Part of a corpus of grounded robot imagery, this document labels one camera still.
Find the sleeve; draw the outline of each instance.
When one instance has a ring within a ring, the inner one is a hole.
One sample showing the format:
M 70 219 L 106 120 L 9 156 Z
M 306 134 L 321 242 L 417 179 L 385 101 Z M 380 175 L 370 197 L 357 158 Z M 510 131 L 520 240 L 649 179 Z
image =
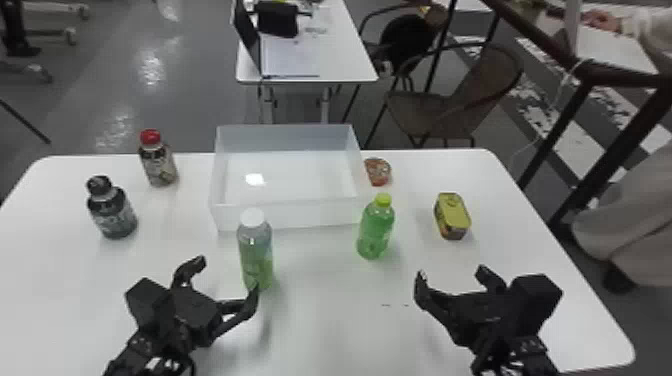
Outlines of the sleeve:
M 672 50 L 672 8 L 656 13 L 638 10 L 632 16 L 621 19 L 621 32 L 644 39 L 661 51 Z

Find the person's hand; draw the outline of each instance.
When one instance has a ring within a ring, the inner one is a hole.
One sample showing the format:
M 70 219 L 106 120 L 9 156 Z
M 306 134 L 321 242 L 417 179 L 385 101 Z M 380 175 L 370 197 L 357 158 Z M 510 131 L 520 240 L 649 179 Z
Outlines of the person's hand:
M 600 30 L 620 32 L 621 20 L 614 17 L 613 14 L 593 9 L 583 14 L 581 20 L 584 24 Z

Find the green juice bottle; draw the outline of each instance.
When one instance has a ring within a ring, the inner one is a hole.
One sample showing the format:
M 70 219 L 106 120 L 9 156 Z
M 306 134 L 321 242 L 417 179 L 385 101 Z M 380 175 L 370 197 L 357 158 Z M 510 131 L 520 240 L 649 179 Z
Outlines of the green juice bottle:
M 260 209 L 246 209 L 240 215 L 236 237 L 243 269 L 243 282 L 248 290 L 252 290 L 257 284 L 261 290 L 271 286 L 273 281 L 271 234 L 271 226 L 266 222 L 264 212 Z
M 378 193 L 362 213 L 357 252 L 367 260 L 379 258 L 387 249 L 394 225 L 394 209 L 391 204 L 392 196 Z

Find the white bottle cap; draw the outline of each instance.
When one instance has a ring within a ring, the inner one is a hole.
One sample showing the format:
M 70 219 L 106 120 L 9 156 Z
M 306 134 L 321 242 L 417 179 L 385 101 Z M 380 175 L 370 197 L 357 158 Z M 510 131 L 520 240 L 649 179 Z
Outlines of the white bottle cap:
M 265 221 L 264 212 L 257 208 L 245 209 L 240 215 L 240 224 L 247 228 L 257 228 Z

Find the yellow bottle cap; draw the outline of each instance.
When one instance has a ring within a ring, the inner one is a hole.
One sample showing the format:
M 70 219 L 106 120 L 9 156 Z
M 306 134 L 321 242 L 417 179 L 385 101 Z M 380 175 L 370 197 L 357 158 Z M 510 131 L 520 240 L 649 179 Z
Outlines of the yellow bottle cap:
M 373 201 L 376 205 L 387 208 L 392 203 L 392 196 L 389 193 L 378 193 Z

